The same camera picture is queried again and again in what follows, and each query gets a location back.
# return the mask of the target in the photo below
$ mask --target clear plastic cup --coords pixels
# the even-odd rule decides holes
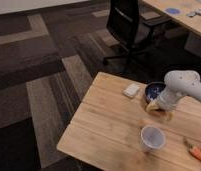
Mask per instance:
[[[141,143],[144,152],[160,149],[165,144],[165,135],[159,128],[147,125],[141,130]]]

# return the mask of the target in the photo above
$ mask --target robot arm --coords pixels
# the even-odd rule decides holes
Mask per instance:
[[[158,108],[173,110],[178,101],[186,95],[201,102],[200,76],[195,71],[171,71],[165,76],[166,88],[156,100]]]

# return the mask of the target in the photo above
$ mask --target blue object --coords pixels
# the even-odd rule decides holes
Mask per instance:
[[[176,8],[167,8],[166,12],[168,12],[169,14],[179,14],[180,10],[178,10]]]
[[[146,101],[150,103],[152,100],[156,99],[158,95],[164,90],[166,85],[162,82],[153,82],[147,85],[145,89]]]

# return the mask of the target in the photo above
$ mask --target wooden table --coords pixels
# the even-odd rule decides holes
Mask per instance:
[[[183,144],[186,136],[201,147],[201,103],[185,97],[171,122],[144,110],[144,84],[134,99],[122,95],[134,81],[99,73],[57,149],[103,170],[200,171],[201,162]],[[141,119],[161,128],[165,146],[145,154],[140,146]]]
[[[201,0],[142,0],[145,4],[167,14],[174,21],[201,36],[201,16],[190,18],[186,16],[191,11],[201,9]],[[169,14],[167,8],[176,8],[180,14]]]

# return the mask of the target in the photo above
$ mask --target dark bowl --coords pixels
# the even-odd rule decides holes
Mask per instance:
[[[150,103],[152,100],[156,99],[165,87],[166,85],[163,82],[153,82],[148,84],[145,89],[145,98],[147,103]]]

